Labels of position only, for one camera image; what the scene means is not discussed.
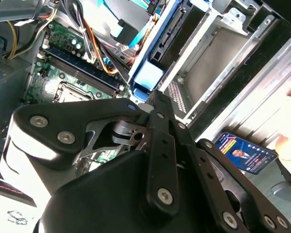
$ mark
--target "person on phone screen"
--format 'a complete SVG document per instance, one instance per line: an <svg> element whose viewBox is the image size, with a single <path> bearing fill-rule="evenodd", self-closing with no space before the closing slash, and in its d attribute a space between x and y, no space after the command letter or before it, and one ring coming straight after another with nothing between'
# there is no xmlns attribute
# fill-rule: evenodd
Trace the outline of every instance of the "person on phone screen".
<svg viewBox="0 0 291 233"><path fill-rule="evenodd" d="M234 150L232 152L232 155L235 157L243 158L243 159L250 159L251 156L247 154L246 152L243 152L241 149L239 150Z"/></svg>

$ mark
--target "phone screen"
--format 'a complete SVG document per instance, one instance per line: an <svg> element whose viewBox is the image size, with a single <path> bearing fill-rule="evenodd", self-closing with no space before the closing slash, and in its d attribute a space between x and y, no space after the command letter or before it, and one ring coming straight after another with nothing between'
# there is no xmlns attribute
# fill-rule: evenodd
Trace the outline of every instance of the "phone screen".
<svg viewBox="0 0 291 233"><path fill-rule="evenodd" d="M216 147L239 169L259 174L278 155L230 133L223 133L215 143Z"/></svg>

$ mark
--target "motherboard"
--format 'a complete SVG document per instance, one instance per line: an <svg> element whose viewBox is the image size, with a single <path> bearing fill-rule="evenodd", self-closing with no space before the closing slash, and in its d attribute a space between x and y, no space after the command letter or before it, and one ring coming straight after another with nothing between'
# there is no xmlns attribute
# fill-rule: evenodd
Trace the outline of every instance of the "motherboard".
<svg viewBox="0 0 291 233"><path fill-rule="evenodd" d="M119 74L107 74L98 59L86 54L82 36L52 22L32 68L25 104L95 101L129 98L129 85ZM123 150L100 151L77 163L81 175L103 164Z"/></svg>

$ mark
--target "metal screw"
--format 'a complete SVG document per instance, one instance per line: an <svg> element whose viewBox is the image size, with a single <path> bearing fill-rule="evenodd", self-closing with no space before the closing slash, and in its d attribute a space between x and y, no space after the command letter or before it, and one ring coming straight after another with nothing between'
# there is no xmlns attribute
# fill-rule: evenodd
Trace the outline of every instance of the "metal screw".
<svg viewBox="0 0 291 233"><path fill-rule="evenodd" d="M268 217L267 215L265 215L265 216L264 216L264 219L265 219L265 221L267 222L267 224L268 224L271 228L273 228L273 229L276 228L276 225L275 225L274 222L270 219L270 217Z"/></svg>
<svg viewBox="0 0 291 233"><path fill-rule="evenodd" d="M265 22L264 22L266 25L269 25L270 23L271 23L271 20L270 19L267 19L267 20L265 20Z"/></svg>
<svg viewBox="0 0 291 233"><path fill-rule="evenodd" d="M43 128L49 124L49 121L43 116L33 116L30 118L30 123L35 127Z"/></svg>
<svg viewBox="0 0 291 233"><path fill-rule="evenodd" d="M205 142L206 146L212 148L212 144L210 142Z"/></svg>
<svg viewBox="0 0 291 233"><path fill-rule="evenodd" d="M58 135L57 135L57 139L59 141L61 141L62 143L65 143L65 144L72 144L76 141L76 138L75 136L68 132L68 131L62 131L60 132Z"/></svg>
<svg viewBox="0 0 291 233"><path fill-rule="evenodd" d="M163 114L161 114L161 113L157 113L157 115L158 115L160 118L164 119L164 115L163 115Z"/></svg>
<svg viewBox="0 0 291 233"><path fill-rule="evenodd" d="M281 217L277 216L277 221L280 223L281 226L283 226L284 228L288 229L287 223Z"/></svg>
<svg viewBox="0 0 291 233"><path fill-rule="evenodd" d="M237 228L237 221L234 218L234 216L232 214L230 214L229 212L223 213L223 219L227 223L227 225L230 226L231 228L233 228L233 229Z"/></svg>
<svg viewBox="0 0 291 233"><path fill-rule="evenodd" d="M182 124L182 123L178 123L179 127L182 128L182 129L185 129L185 125Z"/></svg>
<svg viewBox="0 0 291 233"><path fill-rule="evenodd" d="M173 196L165 188L160 188L157 192L157 196L166 205L171 205L173 203Z"/></svg>
<svg viewBox="0 0 291 233"><path fill-rule="evenodd" d="M133 111L136 110L136 107L135 107L134 105L129 104L128 107L129 107L131 110L133 110Z"/></svg>

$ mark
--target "orange wire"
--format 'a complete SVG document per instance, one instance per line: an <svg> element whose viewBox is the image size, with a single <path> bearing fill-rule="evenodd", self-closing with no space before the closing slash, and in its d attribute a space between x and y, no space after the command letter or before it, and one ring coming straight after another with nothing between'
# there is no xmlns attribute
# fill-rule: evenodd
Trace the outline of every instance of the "orange wire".
<svg viewBox="0 0 291 233"><path fill-rule="evenodd" d="M105 66L105 64L103 63L103 59L102 59L102 57L101 57L101 54L99 53L99 48L98 48L98 45L97 45L97 43L96 43L96 40L95 40L95 37L94 37L93 31L92 31L92 29L89 27L89 25L88 25L87 22L85 22L85 24L86 24L86 28L87 28L87 30L89 31L89 34L90 34L90 36L91 36L91 39L92 39L92 42L93 42L93 46L94 46L94 50L95 50L95 54L96 54L97 58L99 59L101 65L102 65L102 67L103 67L103 69L104 69L105 72L107 72L108 74L116 74L116 73L118 72L117 69L109 70L109 69Z"/></svg>
<svg viewBox="0 0 291 233"><path fill-rule="evenodd" d="M50 13L47 16L40 16L40 18L48 18L50 16Z"/></svg>

